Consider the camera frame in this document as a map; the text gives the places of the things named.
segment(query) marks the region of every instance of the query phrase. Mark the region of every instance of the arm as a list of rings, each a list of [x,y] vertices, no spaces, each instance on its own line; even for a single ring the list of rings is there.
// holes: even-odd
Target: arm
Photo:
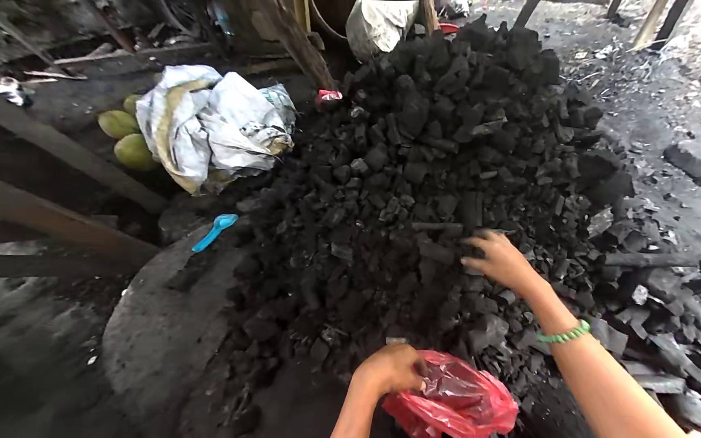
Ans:
[[[380,397],[392,391],[423,391],[426,383],[418,373],[425,366],[424,360],[407,344],[386,345],[369,356],[350,379],[331,438],[368,438]]]
[[[461,263],[518,293],[540,320],[545,334],[565,333],[578,320],[556,293],[502,234],[486,232],[468,243],[485,252],[482,260]],[[667,412],[589,334],[551,344],[559,371],[599,438],[686,437]]]

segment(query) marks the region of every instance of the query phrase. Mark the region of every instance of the red plastic item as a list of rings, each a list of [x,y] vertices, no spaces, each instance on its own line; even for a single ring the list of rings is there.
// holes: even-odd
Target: red plastic item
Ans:
[[[334,90],[318,90],[316,95],[316,109],[320,112],[328,111],[332,105],[343,100],[343,94]]]
[[[421,350],[428,366],[426,391],[391,393],[383,409],[411,438],[484,438],[509,433],[518,404],[505,385],[450,354]]]
[[[441,23],[440,30],[442,30],[445,35],[455,34],[459,31],[459,26],[452,23]]]

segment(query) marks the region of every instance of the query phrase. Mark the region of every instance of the hand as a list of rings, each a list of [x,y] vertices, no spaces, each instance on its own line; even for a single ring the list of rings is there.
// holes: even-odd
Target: hand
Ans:
[[[463,257],[461,264],[521,295],[537,289],[537,284],[545,281],[504,234],[483,230],[481,237],[470,237],[465,242],[482,249],[486,256],[482,260]]]
[[[421,375],[426,374],[426,362],[408,344],[386,345],[369,356],[356,369],[351,385],[364,386],[380,398],[395,391],[426,389]]]

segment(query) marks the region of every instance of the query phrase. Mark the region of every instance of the green coconut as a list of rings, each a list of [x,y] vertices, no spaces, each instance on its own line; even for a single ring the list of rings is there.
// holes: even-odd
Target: green coconut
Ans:
[[[150,171],[158,163],[153,160],[151,151],[142,134],[129,134],[115,144],[115,157],[124,166],[136,171]]]
[[[140,94],[130,94],[123,100],[123,109],[131,115],[136,116],[137,101],[142,98]]]
[[[131,114],[113,110],[99,114],[99,127],[114,139],[122,139],[129,134],[137,134],[140,127]]]

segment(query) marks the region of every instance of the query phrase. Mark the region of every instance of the beaded bracelet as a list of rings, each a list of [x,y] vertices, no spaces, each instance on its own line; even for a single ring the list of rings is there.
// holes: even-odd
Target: beaded bracelet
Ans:
[[[538,332],[538,341],[545,342],[547,344],[563,344],[570,339],[575,339],[576,337],[582,336],[586,333],[591,332],[591,325],[584,320],[580,320],[578,327],[568,331],[567,333],[551,334],[550,336],[545,336],[542,332]]]

